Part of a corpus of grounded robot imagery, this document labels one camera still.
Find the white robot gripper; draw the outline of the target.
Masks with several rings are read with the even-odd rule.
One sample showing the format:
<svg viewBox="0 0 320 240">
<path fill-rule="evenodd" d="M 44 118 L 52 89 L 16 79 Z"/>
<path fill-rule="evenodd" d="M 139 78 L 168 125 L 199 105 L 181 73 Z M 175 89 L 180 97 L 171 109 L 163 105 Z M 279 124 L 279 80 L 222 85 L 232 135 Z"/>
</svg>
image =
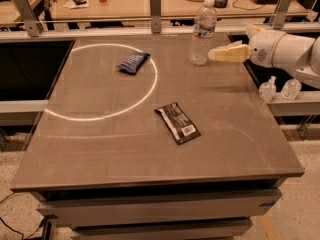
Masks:
<svg viewBox="0 0 320 240">
<path fill-rule="evenodd" d="M 246 34 L 251 48 L 242 44 L 242 40 L 235 41 L 228 45 L 211 49 L 208 52 L 209 59 L 219 62 L 244 62 L 250 58 L 255 65 L 271 68 L 274 51 L 285 32 L 266 30 L 255 25 L 248 25 Z"/>
</svg>

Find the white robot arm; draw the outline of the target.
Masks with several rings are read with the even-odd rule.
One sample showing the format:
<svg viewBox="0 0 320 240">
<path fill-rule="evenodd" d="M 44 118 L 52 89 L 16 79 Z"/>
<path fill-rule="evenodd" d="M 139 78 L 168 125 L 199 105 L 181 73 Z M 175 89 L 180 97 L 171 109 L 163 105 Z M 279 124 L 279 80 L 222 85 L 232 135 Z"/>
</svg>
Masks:
<svg viewBox="0 0 320 240">
<path fill-rule="evenodd" d="M 265 68 L 279 68 L 291 77 L 314 88 L 320 88 L 320 38 L 266 30 L 255 25 L 246 27 L 247 44 L 241 41 L 213 48 L 212 61 L 244 62 Z"/>
</svg>

